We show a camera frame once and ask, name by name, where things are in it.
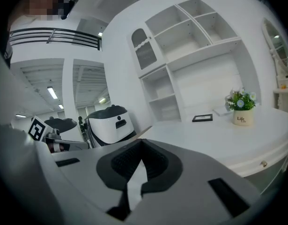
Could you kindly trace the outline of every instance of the white counter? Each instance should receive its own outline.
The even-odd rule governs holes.
[[[232,114],[208,122],[159,122],[140,138],[209,155],[242,177],[258,173],[288,155],[288,113],[254,108],[254,125],[234,125]]]

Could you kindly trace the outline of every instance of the wall mirror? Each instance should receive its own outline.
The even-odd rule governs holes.
[[[272,23],[264,19],[262,26],[266,41],[270,47],[270,52],[275,60],[277,76],[280,78],[288,78],[288,46],[284,42],[281,34],[272,25]]]

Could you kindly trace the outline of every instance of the flower pot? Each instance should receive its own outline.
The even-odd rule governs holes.
[[[233,123],[240,126],[251,126],[254,123],[252,109],[246,111],[234,110]]]

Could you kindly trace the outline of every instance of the black picture frame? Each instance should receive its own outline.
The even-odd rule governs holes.
[[[205,117],[205,116],[210,116],[210,118],[207,119],[197,119],[197,117]],[[212,121],[213,120],[213,115],[212,114],[205,114],[205,115],[197,115],[194,116],[192,119],[192,122],[207,122],[207,121]]]

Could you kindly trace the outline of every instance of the ceiling light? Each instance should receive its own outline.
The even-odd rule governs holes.
[[[26,116],[24,116],[24,115],[20,115],[20,114],[16,114],[16,117],[19,117],[19,118],[26,118]]]
[[[53,87],[47,87],[47,89],[50,92],[50,94],[53,97],[53,99],[58,99],[58,97],[56,96],[55,92],[53,91]]]

